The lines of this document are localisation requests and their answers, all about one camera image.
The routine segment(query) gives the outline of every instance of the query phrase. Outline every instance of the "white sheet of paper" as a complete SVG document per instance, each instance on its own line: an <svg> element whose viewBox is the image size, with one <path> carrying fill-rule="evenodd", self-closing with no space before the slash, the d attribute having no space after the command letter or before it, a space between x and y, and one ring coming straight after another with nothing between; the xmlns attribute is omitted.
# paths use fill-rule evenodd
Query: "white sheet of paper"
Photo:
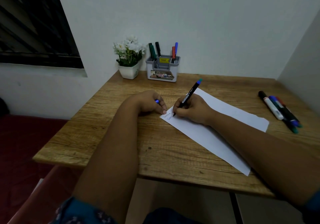
<svg viewBox="0 0 320 224"><path fill-rule="evenodd" d="M254 114L247 113L241 109L231 106L197 88L195 94L201 96L206 103L214 110L233 117L251 127L266 132L269 121L265 118L258 117ZM167 121L173 127L190 137L192 140L202 145L204 148L225 160L230 165L234 166L240 172L249 175L251 167L242 159L242 157L211 127L205 127L201 124L194 123L189 119L179 116L173 117L171 107L166 115L161 115L160 118Z"/></svg>

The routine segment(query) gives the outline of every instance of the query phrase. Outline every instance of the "wooden table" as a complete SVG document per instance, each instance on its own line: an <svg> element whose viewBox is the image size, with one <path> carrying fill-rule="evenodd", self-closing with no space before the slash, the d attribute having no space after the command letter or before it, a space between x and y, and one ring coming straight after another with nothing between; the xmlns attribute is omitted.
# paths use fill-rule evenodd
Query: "wooden table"
<svg viewBox="0 0 320 224"><path fill-rule="evenodd" d="M85 167L105 134L117 108L130 95L154 89L168 108L202 78L200 88L246 112L266 118L267 133L298 143L320 156L320 120L300 99L274 79L179 74L175 83L148 80L141 71L134 80L116 72L110 80L34 156L38 162ZM258 97L258 91L279 96L302 122L293 134ZM138 119L139 177L179 181L205 187L273 197L251 171L247 177L159 118L156 113Z"/></svg>

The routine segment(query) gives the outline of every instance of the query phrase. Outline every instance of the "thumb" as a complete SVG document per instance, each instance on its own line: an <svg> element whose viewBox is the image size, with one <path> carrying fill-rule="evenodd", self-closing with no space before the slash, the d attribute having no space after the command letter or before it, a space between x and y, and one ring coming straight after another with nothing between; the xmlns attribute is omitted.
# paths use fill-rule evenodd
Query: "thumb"
<svg viewBox="0 0 320 224"><path fill-rule="evenodd" d="M188 117L189 109L177 108L176 114L180 117Z"/></svg>
<svg viewBox="0 0 320 224"><path fill-rule="evenodd" d="M162 106L160 106L159 104L156 105L155 109L154 109L157 113L159 114L166 114L167 112L162 108Z"/></svg>

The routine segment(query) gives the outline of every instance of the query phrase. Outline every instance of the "flower pot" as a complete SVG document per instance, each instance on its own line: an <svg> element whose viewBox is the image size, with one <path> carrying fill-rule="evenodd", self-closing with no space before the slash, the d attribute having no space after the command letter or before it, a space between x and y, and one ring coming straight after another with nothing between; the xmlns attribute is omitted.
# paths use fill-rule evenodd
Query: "flower pot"
<svg viewBox="0 0 320 224"><path fill-rule="evenodd" d="M137 77L141 65L140 60L138 64L132 66L132 67L124 67L119 65L119 71L123 78L133 80L135 77Z"/></svg>

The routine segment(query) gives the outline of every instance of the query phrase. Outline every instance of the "window sill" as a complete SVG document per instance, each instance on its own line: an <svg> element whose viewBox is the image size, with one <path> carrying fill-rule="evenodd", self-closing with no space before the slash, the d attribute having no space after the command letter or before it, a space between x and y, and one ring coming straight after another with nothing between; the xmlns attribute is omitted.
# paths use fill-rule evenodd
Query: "window sill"
<svg viewBox="0 0 320 224"><path fill-rule="evenodd" d="M4 71L42 76L88 77L85 69L0 63L0 72Z"/></svg>

